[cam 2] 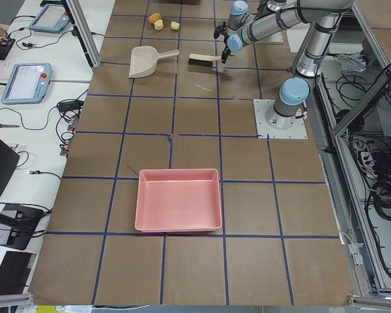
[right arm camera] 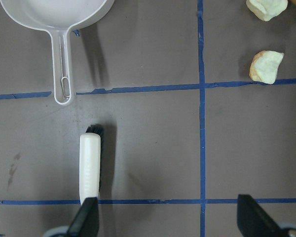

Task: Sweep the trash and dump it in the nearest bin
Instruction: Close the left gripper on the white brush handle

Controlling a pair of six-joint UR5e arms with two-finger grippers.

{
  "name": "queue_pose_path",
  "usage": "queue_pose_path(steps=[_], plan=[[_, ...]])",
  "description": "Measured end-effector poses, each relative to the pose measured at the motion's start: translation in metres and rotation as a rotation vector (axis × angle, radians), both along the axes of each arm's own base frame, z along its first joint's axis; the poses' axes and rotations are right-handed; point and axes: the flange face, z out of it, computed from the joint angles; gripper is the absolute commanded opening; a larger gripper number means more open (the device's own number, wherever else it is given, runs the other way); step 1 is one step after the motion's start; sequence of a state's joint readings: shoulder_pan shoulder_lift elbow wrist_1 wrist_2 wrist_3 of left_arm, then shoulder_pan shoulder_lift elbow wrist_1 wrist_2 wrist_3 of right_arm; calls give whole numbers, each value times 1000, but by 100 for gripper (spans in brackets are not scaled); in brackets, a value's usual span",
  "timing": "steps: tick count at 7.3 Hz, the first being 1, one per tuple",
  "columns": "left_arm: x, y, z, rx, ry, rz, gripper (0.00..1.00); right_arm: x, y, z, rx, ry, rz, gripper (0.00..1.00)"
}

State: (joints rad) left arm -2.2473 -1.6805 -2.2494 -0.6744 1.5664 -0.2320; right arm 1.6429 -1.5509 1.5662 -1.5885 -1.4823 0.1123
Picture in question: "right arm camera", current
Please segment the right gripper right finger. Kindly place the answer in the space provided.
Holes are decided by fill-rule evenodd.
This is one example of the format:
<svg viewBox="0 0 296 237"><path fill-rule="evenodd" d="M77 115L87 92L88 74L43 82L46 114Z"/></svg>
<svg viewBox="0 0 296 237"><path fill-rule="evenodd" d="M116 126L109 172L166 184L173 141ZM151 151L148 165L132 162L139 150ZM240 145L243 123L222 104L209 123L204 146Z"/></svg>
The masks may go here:
<svg viewBox="0 0 296 237"><path fill-rule="evenodd" d="M238 195L237 227L243 237L275 237L279 225L250 196Z"/></svg>

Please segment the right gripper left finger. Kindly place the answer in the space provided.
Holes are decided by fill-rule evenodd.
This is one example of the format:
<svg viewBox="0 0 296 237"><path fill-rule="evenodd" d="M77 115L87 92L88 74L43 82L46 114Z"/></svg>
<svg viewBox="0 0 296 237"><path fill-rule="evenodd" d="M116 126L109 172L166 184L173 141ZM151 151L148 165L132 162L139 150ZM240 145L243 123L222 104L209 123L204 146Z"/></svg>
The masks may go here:
<svg viewBox="0 0 296 237"><path fill-rule="evenodd" d="M96 197L84 200L67 230L68 237L96 237L99 231L99 205Z"/></svg>

